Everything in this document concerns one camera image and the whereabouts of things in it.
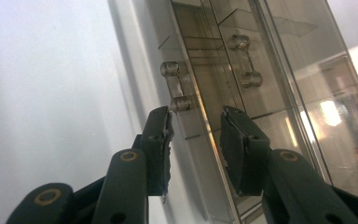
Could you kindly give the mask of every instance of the white wall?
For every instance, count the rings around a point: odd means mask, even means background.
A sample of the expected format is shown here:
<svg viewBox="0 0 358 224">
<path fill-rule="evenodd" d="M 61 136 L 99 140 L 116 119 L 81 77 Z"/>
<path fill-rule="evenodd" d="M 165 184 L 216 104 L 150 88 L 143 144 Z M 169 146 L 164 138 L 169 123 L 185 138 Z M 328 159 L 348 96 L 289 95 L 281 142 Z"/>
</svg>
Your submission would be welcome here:
<svg viewBox="0 0 358 224">
<path fill-rule="evenodd" d="M 169 103 L 160 63 L 144 1 L 1 0 L 0 223 L 36 187 L 105 175 Z M 151 223 L 193 222 L 174 152 L 172 172 L 179 209 L 151 199 Z"/>
</svg>

